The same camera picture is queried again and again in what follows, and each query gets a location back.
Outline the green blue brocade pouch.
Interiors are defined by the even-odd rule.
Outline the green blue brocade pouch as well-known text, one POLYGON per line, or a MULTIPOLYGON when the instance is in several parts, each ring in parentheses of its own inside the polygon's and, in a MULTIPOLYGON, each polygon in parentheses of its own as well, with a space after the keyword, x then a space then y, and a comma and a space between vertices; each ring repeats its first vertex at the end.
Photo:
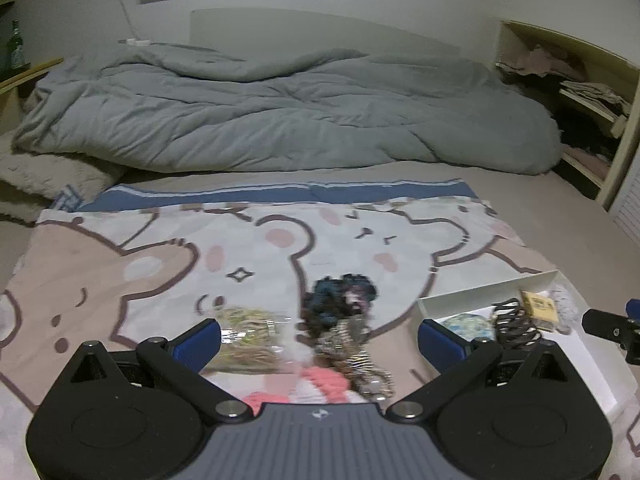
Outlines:
POLYGON ((442 326, 466 341, 478 338, 495 340, 495 330, 488 318, 472 313, 459 313, 440 321, 442 326))

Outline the white crochet lace roll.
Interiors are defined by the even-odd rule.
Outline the white crochet lace roll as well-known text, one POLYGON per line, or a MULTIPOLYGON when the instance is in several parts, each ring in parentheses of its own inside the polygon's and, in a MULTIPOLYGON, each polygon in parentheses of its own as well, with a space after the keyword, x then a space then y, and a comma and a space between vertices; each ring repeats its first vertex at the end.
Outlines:
POLYGON ((554 303, 558 316, 556 330, 560 334, 569 335, 580 322, 580 311, 572 294, 563 285, 555 284, 549 289, 549 297, 554 303))

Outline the black hair claw clip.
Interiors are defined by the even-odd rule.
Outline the black hair claw clip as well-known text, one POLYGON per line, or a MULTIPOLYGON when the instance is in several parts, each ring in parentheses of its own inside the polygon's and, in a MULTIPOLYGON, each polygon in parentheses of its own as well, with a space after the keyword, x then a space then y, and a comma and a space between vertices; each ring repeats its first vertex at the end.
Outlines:
POLYGON ((518 298, 492 306, 491 324, 496 341, 506 350, 532 350, 542 335, 518 298))

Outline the yellow small carton box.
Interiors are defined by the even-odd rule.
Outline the yellow small carton box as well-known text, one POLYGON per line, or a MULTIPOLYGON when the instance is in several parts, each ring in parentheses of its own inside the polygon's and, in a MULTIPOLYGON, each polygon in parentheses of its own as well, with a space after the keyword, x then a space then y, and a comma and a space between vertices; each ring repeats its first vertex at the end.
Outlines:
POLYGON ((554 332, 559 323, 558 310, 554 301, 536 292, 521 291, 523 308, 533 323, 540 329, 547 332, 554 332))

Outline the beige braided tassel scrunchie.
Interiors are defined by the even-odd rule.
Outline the beige braided tassel scrunchie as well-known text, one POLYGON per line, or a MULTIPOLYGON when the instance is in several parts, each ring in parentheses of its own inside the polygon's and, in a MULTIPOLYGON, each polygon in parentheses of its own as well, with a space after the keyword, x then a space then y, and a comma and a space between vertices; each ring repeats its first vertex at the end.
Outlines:
POLYGON ((375 365, 367 352, 370 328, 362 315, 342 318, 324 332, 314 352, 343 374, 363 398, 382 402, 395 394, 392 374, 375 365))

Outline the pink white crochet doll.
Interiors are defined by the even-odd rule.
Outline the pink white crochet doll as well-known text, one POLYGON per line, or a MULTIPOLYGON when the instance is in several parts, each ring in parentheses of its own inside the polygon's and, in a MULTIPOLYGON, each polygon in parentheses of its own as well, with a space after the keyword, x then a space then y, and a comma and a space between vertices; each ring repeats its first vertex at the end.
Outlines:
POLYGON ((332 367, 294 363, 288 372, 265 375, 259 386, 242 396, 242 401, 257 414, 267 403, 359 404, 366 399, 332 367))

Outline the gold metallic hair accessory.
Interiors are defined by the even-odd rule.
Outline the gold metallic hair accessory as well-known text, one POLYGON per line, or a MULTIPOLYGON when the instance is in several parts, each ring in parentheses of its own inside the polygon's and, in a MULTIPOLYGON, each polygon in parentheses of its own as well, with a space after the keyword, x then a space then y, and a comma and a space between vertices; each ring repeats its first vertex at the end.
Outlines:
POLYGON ((221 344, 203 368, 205 374, 260 375, 295 370, 289 316, 232 306, 217 308, 215 318, 220 325, 221 344))

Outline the cartoon bear blanket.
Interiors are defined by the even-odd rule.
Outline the cartoon bear blanket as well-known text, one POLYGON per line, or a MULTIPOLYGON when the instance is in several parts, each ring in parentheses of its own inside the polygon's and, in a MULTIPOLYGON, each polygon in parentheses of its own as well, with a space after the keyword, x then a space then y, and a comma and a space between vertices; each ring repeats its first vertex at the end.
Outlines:
MULTIPOLYGON (((580 314, 587 309, 566 276, 457 181, 398 182, 382 198, 363 185, 318 198, 258 186, 46 210, 1 296, 2 477, 35 477, 27 426, 81 341, 126 350, 176 336, 217 308, 259 308, 289 316, 296 363, 319 365, 303 342, 303 296, 344 274, 365 275, 378 290, 366 348, 392 374, 395 396, 435 374, 416 343, 421 316, 488 318, 496 301, 522 290, 549 296, 555 284, 580 314)), ((240 396, 265 375, 205 374, 240 396)))

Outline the dark blue floral scrunchie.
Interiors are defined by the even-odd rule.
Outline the dark blue floral scrunchie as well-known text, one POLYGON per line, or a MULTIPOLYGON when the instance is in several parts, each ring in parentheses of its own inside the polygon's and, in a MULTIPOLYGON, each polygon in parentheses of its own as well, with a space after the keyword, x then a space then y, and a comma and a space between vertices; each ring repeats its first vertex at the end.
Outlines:
POLYGON ((367 316, 376 298, 378 290, 365 275, 327 276, 303 296, 300 318, 307 335, 318 339, 345 318, 367 316))

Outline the beige fluffy pillow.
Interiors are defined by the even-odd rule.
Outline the beige fluffy pillow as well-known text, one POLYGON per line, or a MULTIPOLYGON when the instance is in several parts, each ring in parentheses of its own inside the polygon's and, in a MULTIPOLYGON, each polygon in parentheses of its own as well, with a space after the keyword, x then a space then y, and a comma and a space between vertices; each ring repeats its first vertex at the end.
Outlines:
POLYGON ((77 210, 114 185, 121 166, 76 155, 34 154, 1 135, 1 215, 32 224, 43 209, 77 210))

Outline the grey comforter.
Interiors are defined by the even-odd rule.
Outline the grey comforter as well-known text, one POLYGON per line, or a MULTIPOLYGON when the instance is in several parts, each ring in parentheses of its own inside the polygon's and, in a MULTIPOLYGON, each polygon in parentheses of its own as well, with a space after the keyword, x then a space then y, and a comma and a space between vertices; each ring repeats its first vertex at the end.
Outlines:
POLYGON ((333 49, 284 60, 116 44, 37 84, 22 150, 159 174, 446 162, 543 174, 561 159, 539 103, 466 58, 333 49))

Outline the folded clothes in wardrobe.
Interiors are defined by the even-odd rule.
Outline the folded clothes in wardrobe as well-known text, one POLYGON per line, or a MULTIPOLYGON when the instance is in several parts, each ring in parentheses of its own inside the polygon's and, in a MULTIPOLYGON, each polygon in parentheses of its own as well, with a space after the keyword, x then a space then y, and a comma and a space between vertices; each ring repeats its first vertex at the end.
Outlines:
POLYGON ((541 41, 500 53, 495 66, 504 81, 550 110, 564 143, 587 151, 620 144, 638 70, 619 56, 590 47, 564 50, 541 41))

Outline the wooden bedside shelf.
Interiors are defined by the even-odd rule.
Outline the wooden bedside shelf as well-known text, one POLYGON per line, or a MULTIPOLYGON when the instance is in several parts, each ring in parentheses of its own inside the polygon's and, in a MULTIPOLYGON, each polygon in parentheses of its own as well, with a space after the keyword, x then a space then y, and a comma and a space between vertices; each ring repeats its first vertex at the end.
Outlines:
POLYGON ((55 58, 54 60, 32 66, 29 70, 25 70, 1 83, 1 133, 15 129, 21 122, 22 109, 21 102, 26 99, 32 89, 35 88, 36 82, 50 72, 51 68, 62 63, 64 58, 55 58))

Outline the white headboard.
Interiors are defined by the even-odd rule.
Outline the white headboard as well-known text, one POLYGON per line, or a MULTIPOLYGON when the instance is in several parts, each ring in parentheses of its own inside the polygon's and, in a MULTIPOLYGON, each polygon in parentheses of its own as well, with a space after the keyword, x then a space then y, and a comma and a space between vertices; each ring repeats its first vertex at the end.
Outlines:
POLYGON ((458 56, 437 39, 373 22, 308 11, 215 8, 190 14, 190 45, 236 58, 292 58, 329 49, 458 56))

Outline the green glass bottle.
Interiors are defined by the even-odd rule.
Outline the green glass bottle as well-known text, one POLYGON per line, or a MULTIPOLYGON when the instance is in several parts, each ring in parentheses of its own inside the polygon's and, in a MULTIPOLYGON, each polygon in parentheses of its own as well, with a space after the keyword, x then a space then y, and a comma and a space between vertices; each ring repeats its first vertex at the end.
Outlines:
POLYGON ((13 77, 23 70, 24 65, 24 41, 20 24, 18 24, 17 20, 14 20, 12 22, 12 34, 6 44, 6 72, 10 77, 13 77))

